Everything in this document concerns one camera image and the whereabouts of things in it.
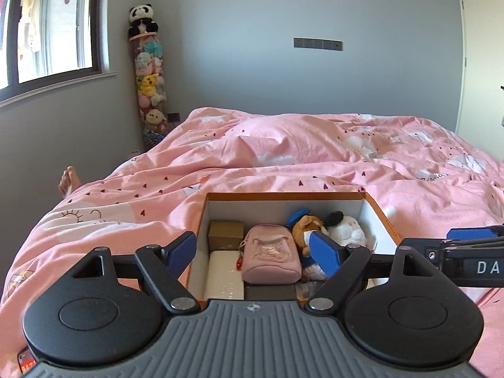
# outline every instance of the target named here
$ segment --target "pink mini backpack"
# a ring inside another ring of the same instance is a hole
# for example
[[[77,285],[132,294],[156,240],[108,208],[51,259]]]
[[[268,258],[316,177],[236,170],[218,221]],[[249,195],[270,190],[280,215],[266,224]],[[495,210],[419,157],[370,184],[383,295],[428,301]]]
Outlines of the pink mini backpack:
[[[243,246],[241,276],[250,284],[294,284],[301,278],[301,262],[292,234],[283,226],[257,225]]]

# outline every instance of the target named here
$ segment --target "phone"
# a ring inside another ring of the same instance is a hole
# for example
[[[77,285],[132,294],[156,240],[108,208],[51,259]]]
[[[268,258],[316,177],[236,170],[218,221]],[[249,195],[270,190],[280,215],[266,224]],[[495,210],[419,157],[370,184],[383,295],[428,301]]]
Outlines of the phone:
[[[37,364],[28,347],[18,352],[18,364],[22,374],[25,374],[31,367]]]

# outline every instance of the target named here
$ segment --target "white door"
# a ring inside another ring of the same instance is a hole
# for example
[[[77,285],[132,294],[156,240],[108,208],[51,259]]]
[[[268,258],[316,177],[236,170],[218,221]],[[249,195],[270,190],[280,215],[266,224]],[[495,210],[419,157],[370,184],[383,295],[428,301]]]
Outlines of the white door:
[[[466,67],[457,134],[504,158],[504,0],[462,0]]]

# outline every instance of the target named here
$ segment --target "human foot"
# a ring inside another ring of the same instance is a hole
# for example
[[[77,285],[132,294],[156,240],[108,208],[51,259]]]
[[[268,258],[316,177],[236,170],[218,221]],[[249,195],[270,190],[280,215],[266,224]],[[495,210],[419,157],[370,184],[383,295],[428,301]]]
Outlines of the human foot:
[[[75,168],[73,166],[69,166],[61,176],[61,181],[58,185],[58,189],[60,190],[61,196],[63,196],[63,198],[67,198],[79,187],[81,187],[81,185],[81,181],[77,177]]]

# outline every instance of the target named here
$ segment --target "wall socket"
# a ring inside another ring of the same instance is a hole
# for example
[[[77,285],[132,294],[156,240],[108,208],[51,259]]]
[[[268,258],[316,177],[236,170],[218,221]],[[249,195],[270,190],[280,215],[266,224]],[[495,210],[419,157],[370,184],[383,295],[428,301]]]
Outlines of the wall socket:
[[[180,122],[180,113],[173,112],[168,114],[168,122]]]
[[[343,51],[343,42],[296,37],[294,38],[294,48],[316,48],[318,50]]]

